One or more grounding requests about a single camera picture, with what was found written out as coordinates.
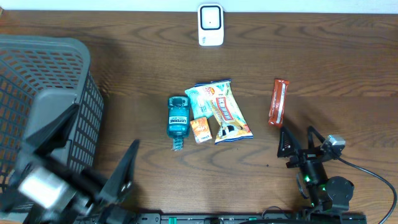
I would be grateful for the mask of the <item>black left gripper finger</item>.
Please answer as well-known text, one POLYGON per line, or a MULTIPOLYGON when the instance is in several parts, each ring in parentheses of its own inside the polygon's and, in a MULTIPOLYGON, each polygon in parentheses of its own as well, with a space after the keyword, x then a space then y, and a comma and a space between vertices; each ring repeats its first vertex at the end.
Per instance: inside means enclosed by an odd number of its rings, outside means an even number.
POLYGON ((49 156, 55 149, 64 147, 75 123, 79 104, 72 104, 52 122, 27 136, 21 151, 41 157, 49 156))
POLYGON ((134 163, 139 148, 139 140, 136 139, 129 146, 123 158, 120 160, 111 177, 106 181, 99 196, 107 202, 122 202, 132 190, 134 175, 134 163))

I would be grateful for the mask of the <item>teal mouthwash bottle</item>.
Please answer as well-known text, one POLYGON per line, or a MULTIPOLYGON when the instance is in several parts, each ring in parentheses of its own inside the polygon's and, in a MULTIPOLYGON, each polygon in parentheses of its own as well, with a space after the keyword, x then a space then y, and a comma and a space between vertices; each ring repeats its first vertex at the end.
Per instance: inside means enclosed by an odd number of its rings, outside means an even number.
POLYGON ((172 139, 172 150, 181 151, 183 140, 189 136, 190 99, 172 96, 168 99, 167 135, 172 139))

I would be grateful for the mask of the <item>yellow snack bag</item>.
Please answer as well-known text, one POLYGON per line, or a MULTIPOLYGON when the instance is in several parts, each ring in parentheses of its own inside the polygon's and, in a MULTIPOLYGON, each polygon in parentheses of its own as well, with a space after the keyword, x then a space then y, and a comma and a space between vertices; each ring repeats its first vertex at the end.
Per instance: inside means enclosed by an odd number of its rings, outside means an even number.
POLYGON ((204 97, 220 126, 215 144, 254 137, 233 96, 231 79, 198 83, 194 88, 204 97))

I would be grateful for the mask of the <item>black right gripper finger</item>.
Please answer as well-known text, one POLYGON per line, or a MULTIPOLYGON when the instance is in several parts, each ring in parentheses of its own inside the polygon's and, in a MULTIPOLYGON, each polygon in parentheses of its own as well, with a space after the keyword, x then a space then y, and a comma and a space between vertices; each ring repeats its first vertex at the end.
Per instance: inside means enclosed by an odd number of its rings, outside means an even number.
POLYGON ((325 141, 325 138, 313 127, 309 126, 307 129, 307 136, 308 136, 308 147, 315 148, 313 137, 315 136, 321 144, 325 141))
POLYGON ((281 127, 277 157, 296 156, 301 148, 300 143, 289 129, 284 126, 281 127))

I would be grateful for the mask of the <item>pale teal snack packet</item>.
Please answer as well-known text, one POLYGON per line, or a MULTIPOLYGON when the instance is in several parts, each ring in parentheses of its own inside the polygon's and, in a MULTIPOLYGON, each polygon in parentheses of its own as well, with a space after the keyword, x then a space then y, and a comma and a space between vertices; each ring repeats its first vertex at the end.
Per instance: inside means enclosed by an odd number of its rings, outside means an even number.
POLYGON ((185 94, 190 99, 194 119, 203 117, 210 118, 213 116, 213 112, 206 98, 196 88, 189 88, 185 90, 185 94))

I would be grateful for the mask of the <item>small orange snack packet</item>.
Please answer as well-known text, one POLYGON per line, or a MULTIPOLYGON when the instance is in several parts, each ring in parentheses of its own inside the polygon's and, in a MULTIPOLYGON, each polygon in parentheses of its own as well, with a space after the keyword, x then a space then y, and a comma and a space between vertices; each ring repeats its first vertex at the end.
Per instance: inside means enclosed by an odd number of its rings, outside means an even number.
POLYGON ((210 127, 206 117, 194 119, 190 122, 193 135, 197 144, 212 139, 210 127))

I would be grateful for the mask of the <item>red orange snack bar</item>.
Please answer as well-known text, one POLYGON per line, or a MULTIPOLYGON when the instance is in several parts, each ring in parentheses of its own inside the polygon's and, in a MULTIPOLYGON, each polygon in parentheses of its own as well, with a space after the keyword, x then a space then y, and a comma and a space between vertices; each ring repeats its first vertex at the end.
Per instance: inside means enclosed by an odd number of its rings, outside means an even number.
POLYGON ((268 123, 273 126, 281 127, 284 119, 284 106, 288 80, 278 79, 274 80, 274 89, 272 92, 271 105, 269 110, 268 123))

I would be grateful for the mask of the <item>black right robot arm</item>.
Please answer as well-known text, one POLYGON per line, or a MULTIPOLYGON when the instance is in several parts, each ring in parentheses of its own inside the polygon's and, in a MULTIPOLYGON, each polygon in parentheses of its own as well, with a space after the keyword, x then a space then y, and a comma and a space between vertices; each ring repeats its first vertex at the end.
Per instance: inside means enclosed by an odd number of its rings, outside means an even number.
POLYGON ((280 129, 277 157, 286 157, 287 168, 298 168, 298 183, 303 183, 314 212, 341 214, 349 210, 354 185, 341 176, 328 177, 324 163, 342 155, 346 141, 337 135, 322 136, 314 127, 307 129, 307 147, 303 148, 286 127, 280 129))

